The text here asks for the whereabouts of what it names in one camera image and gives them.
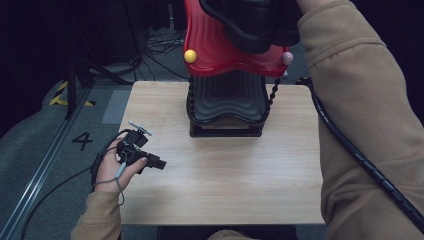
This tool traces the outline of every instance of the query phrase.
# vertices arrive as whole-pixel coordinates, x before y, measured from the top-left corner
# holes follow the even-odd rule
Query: beige sleeve
[[[329,116],[424,213],[424,130],[386,45],[347,0],[310,11],[299,28],[315,91]],[[321,121],[319,134],[329,239],[424,239]]]
[[[93,192],[87,198],[86,211],[71,233],[75,240],[116,240],[121,232],[119,193]]]

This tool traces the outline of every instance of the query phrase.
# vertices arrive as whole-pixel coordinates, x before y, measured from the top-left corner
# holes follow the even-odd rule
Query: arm
[[[398,64],[349,1],[298,3],[305,13],[299,28],[318,97],[340,130],[423,213],[424,131],[408,103]],[[322,122],[319,135],[321,207],[329,239],[423,239]]]
[[[122,139],[114,141],[100,164],[97,183],[115,178],[120,167],[116,160],[116,146]],[[119,178],[122,191],[131,178],[146,165],[146,159],[140,159],[123,171]],[[86,202],[85,213],[80,217],[71,233],[71,239],[96,240],[118,239],[121,233],[121,214],[119,209],[120,188],[115,181],[100,183],[94,188]]]

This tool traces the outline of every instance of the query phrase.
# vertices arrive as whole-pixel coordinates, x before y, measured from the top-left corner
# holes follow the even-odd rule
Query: dark background
[[[140,29],[139,46],[149,26],[169,27],[165,1],[148,2],[130,2],[133,21]],[[412,108],[424,122],[424,18],[420,1],[360,0],[356,4],[403,69]],[[176,5],[174,14],[175,28],[184,28],[181,4]],[[46,93],[63,79],[73,54],[101,65],[131,60],[136,51],[126,16],[121,0],[2,1],[0,137],[40,110]]]

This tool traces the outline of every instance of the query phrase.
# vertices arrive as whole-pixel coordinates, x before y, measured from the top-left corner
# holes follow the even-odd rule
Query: sleeve
[[[72,230],[71,239],[118,239],[121,232],[119,193],[93,192],[86,202],[85,213]]]
[[[347,0],[313,9],[298,25],[314,89],[330,118],[424,213],[424,130],[384,42]],[[329,239],[424,239],[321,120],[319,136]]]

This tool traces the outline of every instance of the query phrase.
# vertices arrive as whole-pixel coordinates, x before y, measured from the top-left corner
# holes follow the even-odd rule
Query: gray carpet
[[[293,47],[295,61],[288,69],[288,76],[283,84],[293,84],[299,77],[306,76],[306,64],[303,61],[301,45]],[[182,47],[177,47],[166,54],[156,54],[154,59],[169,69],[157,64],[150,58],[143,57],[140,69],[121,77],[134,81],[186,81],[187,75],[183,60]],[[111,71],[126,68],[126,64],[107,66]],[[24,189],[37,171],[57,133],[64,124],[66,106],[49,105],[61,80],[46,95],[43,109],[18,123],[3,138],[0,139],[0,229],[6,226]],[[77,172],[89,167],[97,152],[103,148],[111,136],[119,129],[124,109],[129,97],[130,87],[120,86],[109,79],[97,79],[89,93],[89,101],[95,101],[95,106],[83,106],[76,113],[75,119],[69,125],[69,130],[63,136],[63,142],[57,149],[51,170],[40,183],[41,188],[36,194],[32,208],[41,197],[54,186]],[[89,134],[89,139],[82,150],[81,143],[72,142],[81,134]],[[84,210],[85,199],[90,191],[90,175],[88,172],[69,181],[51,194],[32,216],[26,230],[25,239],[68,239],[72,227]],[[14,236],[1,239],[20,239],[23,225],[16,226]],[[325,239],[326,228],[323,225],[298,225],[297,234],[301,240]],[[123,226],[126,239],[156,239],[157,226]]]

